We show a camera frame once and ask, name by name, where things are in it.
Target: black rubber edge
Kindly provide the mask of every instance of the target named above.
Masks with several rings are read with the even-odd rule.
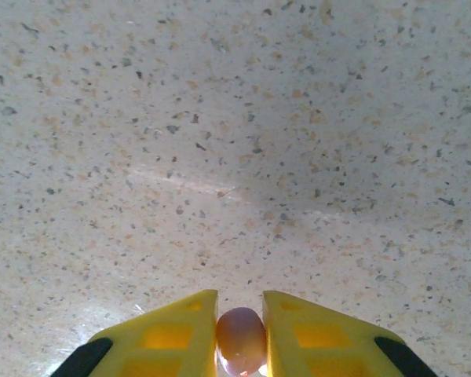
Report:
[[[51,377],[89,377],[113,346],[109,338],[99,338],[77,348]]]
[[[438,377],[406,344],[381,336],[374,341],[405,377]]]

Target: egg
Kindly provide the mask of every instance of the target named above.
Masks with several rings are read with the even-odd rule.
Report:
[[[218,358],[230,376],[251,375],[267,362],[265,327],[254,310],[229,310],[218,320],[216,336]]]

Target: granite countertop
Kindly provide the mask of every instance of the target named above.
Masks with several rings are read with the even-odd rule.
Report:
[[[0,2],[0,376],[203,288],[471,376],[471,1]]]

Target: speckled surface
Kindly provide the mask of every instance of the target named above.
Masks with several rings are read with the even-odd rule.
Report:
[[[471,1],[0,2],[0,376],[277,289],[471,376]]]

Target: terrazzo floor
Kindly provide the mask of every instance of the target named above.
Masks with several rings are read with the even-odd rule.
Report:
[[[0,1],[0,376],[203,288],[471,376],[471,0]]]

